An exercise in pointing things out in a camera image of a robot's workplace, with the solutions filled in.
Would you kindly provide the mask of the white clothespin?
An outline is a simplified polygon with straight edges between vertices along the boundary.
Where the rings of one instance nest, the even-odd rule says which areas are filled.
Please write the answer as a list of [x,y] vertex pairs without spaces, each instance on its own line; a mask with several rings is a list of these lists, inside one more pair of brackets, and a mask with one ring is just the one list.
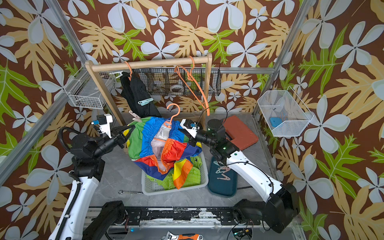
[[142,119],[141,117],[139,117],[136,113],[134,113],[133,111],[129,111],[129,114],[133,117],[133,121],[135,122],[142,122]]

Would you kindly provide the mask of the rainbow striped shorts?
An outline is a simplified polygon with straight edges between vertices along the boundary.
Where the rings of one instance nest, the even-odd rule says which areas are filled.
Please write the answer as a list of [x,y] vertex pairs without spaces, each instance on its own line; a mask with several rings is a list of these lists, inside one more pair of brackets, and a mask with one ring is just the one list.
[[127,141],[128,155],[131,160],[148,176],[163,180],[177,161],[196,157],[202,152],[202,145],[189,144],[189,138],[182,133],[179,121],[173,121],[172,129],[165,143],[154,140],[160,127],[167,119],[158,117],[143,118],[135,125]]

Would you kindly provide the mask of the orange hanger of rainbow shorts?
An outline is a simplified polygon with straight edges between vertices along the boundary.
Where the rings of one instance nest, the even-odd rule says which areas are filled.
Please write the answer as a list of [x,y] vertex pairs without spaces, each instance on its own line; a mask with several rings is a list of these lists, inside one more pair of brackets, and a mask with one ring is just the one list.
[[170,130],[172,129],[173,118],[178,116],[181,112],[180,106],[175,103],[169,104],[167,106],[167,110],[169,110],[170,107],[176,107],[178,111],[176,113],[173,113],[173,115],[163,123],[163,126],[160,127],[158,133],[154,137],[154,140],[156,141],[160,141],[163,143],[167,141],[170,134]]

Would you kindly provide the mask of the orange hanger of green shorts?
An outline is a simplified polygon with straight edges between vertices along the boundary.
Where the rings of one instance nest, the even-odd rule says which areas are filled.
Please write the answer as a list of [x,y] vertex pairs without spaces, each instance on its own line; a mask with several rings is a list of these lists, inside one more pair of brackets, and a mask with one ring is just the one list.
[[[192,61],[192,68],[189,71],[185,67],[178,65],[178,66],[175,66],[174,72],[179,76],[179,78],[186,85],[186,87],[190,90],[190,92],[193,94],[195,99],[200,103],[200,105],[204,108],[204,110],[207,111],[207,116],[209,116],[211,112],[210,112],[210,106],[209,106],[208,99],[207,99],[207,97],[206,97],[202,87],[200,86],[200,84],[197,82],[197,80],[195,79],[195,77],[192,74],[192,72],[193,72],[193,70],[195,68],[194,58],[191,57],[191,56],[189,56],[189,58]],[[187,74],[188,81],[194,83],[197,86],[197,88],[199,89],[200,93],[202,94],[202,97],[203,97],[203,100],[204,100],[203,102],[198,99],[197,95],[194,93],[194,91],[191,89],[191,87],[187,84],[186,80],[182,77],[180,69],[185,71],[185,73]]]

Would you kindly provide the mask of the lime green shorts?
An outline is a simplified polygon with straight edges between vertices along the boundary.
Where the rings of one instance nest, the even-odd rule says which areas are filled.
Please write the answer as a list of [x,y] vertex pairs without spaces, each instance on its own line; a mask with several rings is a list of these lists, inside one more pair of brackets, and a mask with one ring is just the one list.
[[181,189],[201,184],[200,167],[203,166],[200,156],[188,157],[177,161],[163,180],[146,175],[146,179],[162,186],[165,190]]

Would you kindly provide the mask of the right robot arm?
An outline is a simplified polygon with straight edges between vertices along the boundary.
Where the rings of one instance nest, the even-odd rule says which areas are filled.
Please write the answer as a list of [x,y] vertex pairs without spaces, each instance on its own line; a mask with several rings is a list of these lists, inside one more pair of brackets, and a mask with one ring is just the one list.
[[296,188],[291,184],[284,185],[253,164],[240,148],[226,138],[226,130],[220,120],[209,120],[206,131],[199,123],[188,119],[183,119],[180,126],[192,146],[197,142],[208,146],[218,164],[235,171],[262,198],[260,202],[239,201],[233,207],[237,223],[254,221],[282,233],[299,214]]

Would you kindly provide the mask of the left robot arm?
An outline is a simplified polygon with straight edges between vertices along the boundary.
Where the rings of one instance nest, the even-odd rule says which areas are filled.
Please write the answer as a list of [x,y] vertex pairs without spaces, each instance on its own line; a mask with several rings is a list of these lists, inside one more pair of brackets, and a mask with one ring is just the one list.
[[50,235],[51,240],[100,240],[113,224],[124,225],[127,212],[122,201],[104,204],[99,215],[85,227],[85,219],[105,168],[102,156],[116,146],[121,148],[129,139],[134,125],[116,127],[110,136],[91,138],[69,127],[59,130],[59,140],[68,153],[73,154],[74,169],[70,197],[60,220]]

